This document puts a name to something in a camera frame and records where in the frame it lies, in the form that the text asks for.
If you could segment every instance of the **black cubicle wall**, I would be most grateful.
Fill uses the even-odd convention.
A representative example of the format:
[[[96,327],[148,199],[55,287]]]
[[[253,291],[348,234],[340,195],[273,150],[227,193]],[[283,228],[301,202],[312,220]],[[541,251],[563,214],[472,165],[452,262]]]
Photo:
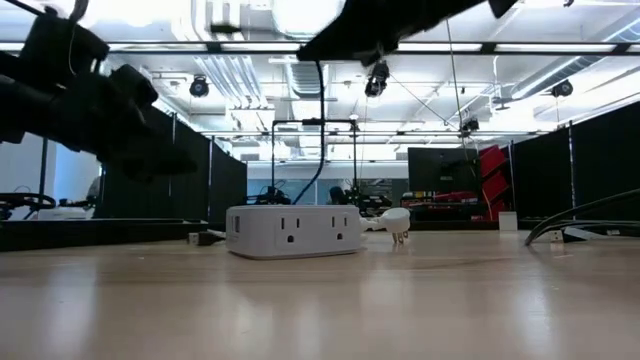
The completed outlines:
[[[143,112],[147,125],[161,137],[172,142],[173,118],[156,108]],[[104,198],[96,209],[100,218],[154,218],[173,217],[169,197],[170,178],[156,177],[151,183],[140,183],[129,179],[117,168],[105,166]]]
[[[194,173],[171,177],[174,217],[207,221],[211,141],[179,121],[175,122],[174,135],[175,145],[198,165]]]
[[[512,150],[520,219],[548,217],[572,207],[569,130],[517,143]]]
[[[247,196],[247,165],[211,144],[209,226],[223,229],[227,209],[241,205]]]
[[[573,126],[572,138],[577,205],[640,188],[640,103]],[[640,200],[609,206],[581,218],[640,220]]]

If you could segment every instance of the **wooden table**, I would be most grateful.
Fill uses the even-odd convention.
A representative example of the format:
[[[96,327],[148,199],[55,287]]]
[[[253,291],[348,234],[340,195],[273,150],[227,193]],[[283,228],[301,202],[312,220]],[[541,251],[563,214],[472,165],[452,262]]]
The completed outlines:
[[[373,234],[251,261],[182,242],[0,255],[0,359],[638,359],[640,241]]]

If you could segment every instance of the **white box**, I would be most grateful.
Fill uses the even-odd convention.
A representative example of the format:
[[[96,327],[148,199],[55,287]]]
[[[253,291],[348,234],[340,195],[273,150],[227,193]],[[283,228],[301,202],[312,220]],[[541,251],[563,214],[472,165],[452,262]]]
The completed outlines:
[[[251,259],[354,253],[360,213],[351,205],[253,205],[227,210],[227,249]]]
[[[500,231],[518,231],[518,214],[516,212],[501,212]]]

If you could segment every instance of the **ceiling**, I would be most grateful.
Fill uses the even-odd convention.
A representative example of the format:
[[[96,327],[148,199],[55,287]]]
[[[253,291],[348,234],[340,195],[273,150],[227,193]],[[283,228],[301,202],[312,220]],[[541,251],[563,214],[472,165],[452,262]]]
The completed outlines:
[[[342,0],[90,0],[82,24],[104,40],[113,41],[284,41],[278,31],[296,34],[321,28],[336,14]],[[24,1],[42,7],[53,4],[63,13],[72,1]],[[503,18],[495,19],[484,3],[450,19],[452,41],[602,42],[637,41],[622,36],[636,34],[640,19],[637,0],[576,0],[562,7],[562,0],[526,0]],[[0,42],[23,41],[33,17],[10,4],[0,3]],[[205,26],[232,22],[248,28],[234,38],[213,37]],[[448,41],[446,23],[417,34],[411,41]],[[569,97],[554,98],[537,91],[542,80],[575,58],[552,56],[389,56],[392,78],[378,98],[364,95],[370,69],[358,63],[331,62],[325,70],[326,114],[329,119],[357,117],[364,131],[357,141],[357,156],[370,160],[396,159],[410,146],[455,147],[455,134],[463,118],[476,117],[480,131],[551,131],[569,120],[578,121],[594,112],[635,100],[640,80],[636,57],[609,57],[592,61],[578,71],[563,72],[574,86]],[[319,116],[319,81],[315,67],[292,64],[288,57],[193,55],[113,55],[110,63],[130,63],[153,78],[165,106],[201,131],[262,131],[274,119],[300,120]],[[207,75],[206,97],[189,94],[194,75]],[[509,98],[529,86],[518,101],[500,105],[492,98]],[[288,130],[303,130],[290,126]],[[450,131],[440,136],[376,136],[372,131]],[[473,136],[470,145],[504,144],[527,136]],[[238,157],[270,159],[269,139],[263,136],[222,136]],[[313,159],[319,154],[319,138],[278,137],[277,155],[287,159]],[[332,136],[329,158],[350,159],[353,141]]]

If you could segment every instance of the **power strip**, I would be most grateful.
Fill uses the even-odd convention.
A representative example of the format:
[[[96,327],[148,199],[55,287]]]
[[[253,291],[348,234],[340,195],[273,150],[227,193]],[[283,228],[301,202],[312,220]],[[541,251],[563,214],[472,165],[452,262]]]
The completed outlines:
[[[226,225],[227,249],[250,259],[351,254],[362,246],[360,213],[350,205],[236,206]]]

